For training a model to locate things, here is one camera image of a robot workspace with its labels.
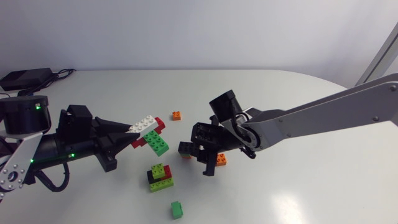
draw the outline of stacked lego bricks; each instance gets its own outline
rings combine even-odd
[[[163,164],[157,164],[152,166],[151,170],[147,171],[147,177],[151,192],[174,186],[169,165],[163,166]]]
[[[169,150],[169,145],[159,136],[164,128],[165,124],[160,118],[153,118],[151,115],[148,115],[142,121],[131,127],[130,132],[140,133],[141,136],[143,136],[132,142],[131,145],[133,148],[137,148],[138,146],[144,146],[148,143],[156,155],[161,156]]]

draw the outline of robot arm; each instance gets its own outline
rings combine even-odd
[[[189,153],[206,164],[204,175],[214,175],[219,152],[240,148],[254,159],[256,151],[286,138],[383,121],[398,125],[397,88],[398,73],[287,111],[242,110],[230,90],[210,102],[211,124],[194,125]]]
[[[68,185],[67,162],[95,155],[105,172],[116,169],[116,155],[154,127],[157,118],[148,116],[131,126],[93,116],[86,106],[70,105],[61,110],[56,133],[51,127],[46,96],[19,96],[0,100],[0,201],[6,194],[34,184],[38,178],[53,192]],[[42,169],[62,164],[65,179],[53,185]]]

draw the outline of black cable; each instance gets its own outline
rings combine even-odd
[[[236,113],[236,115],[238,115],[238,114],[243,115],[246,118],[246,121],[249,121],[249,116],[246,113],[243,113],[243,112]]]
[[[11,97],[8,93],[0,93],[2,95],[7,95],[8,97]]]
[[[0,141],[8,149],[8,151],[10,151],[11,154],[15,152],[15,150],[10,146],[10,144],[8,144],[8,142],[6,142],[6,140],[4,140],[2,137],[0,137]]]
[[[251,138],[249,136],[245,136],[239,129],[238,129],[238,124],[236,123],[236,115],[237,114],[244,114],[243,112],[238,112],[238,113],[233,113],[232,118],[231,118],[231,123],[232,123],[232,128],[234,129],[235,133],[243,140],[247,142],[251,142]]]
[[[64,173],[65,174],[65,178],[62,182],[62,184],[59,187],[56,187],[52,181],[49,179],[49,177],[47,177],[43,171],[39,170],[37,172],[35,172],[35,176],[46,186],[46,188],[50,189],[52,192],[61,192],[63,190],[65,190],[65,188],[67,187],[67,185],[69,184],[69,167],[67,163],[62,164],[63,165],[63,169],[64,169]]]
[[[75,71],[76,71],[75,69],[62,69],[61,71],[59,71],[57,73],[53,73],[52,77],[50,77],[48,80],[46,80],[45,82],[43,82],[39,86],[30,88],[30,89],[26,89],[26,90],[21,90],[18,93],[18,96],[29,96],[30,94],[32,94],[34,92],[37,92],[37,91],[40,91],[40,90],[42,90],[44,88],[49,87],[51,84],[53,84],[56,81],[63,80],[65,78],[69,77]]]

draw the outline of lime green lego brick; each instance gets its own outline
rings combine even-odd
[[[148,145],[154,150],[157,156],[161,156],[167,150],[169,150],[169,145],[156,133],[155,130],[152,130],[150,133],[144,136],[145,141]]]
[[[179,201],[172,202],[172,211],[174,219],[178,219],[182,217],[182,206]]]
[[[156,164],[152,166],[152,176],[154,179],[162,178],[166,176],[166,173],[164,172],[164,167],[163,164]]]
[[[171,186],[174,186],[173,177],[151,184],[150,191],[155,192]]]

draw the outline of white table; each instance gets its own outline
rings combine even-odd
[[[25,185],[0,204],[0,223],[398,223],[398,128],[390,122],[284,140],[255,160],[226,152],[226,166],[202,175],[205,165],[182,159],[178,143],[190,140],[196,122],[209,122],[208,102],[230,89],[242,108],[260,110],[344,90],[275,70],[76,72],[40,92],[49,96],[49,133],[69,104],[122,123],[151,114],[165,121],[161,136],[170,150],[157,157],[148,145],[129,146],[108,173],[95,156],[73,161],[63,192]],[[170,120],[173,111],[182,121]],[[150,193],[146,171],[160,162],[170,165],[175,185]],[[45,172],[61,183],[61,166]],[[179,220],[170,211],[176,200],[184,212]]]

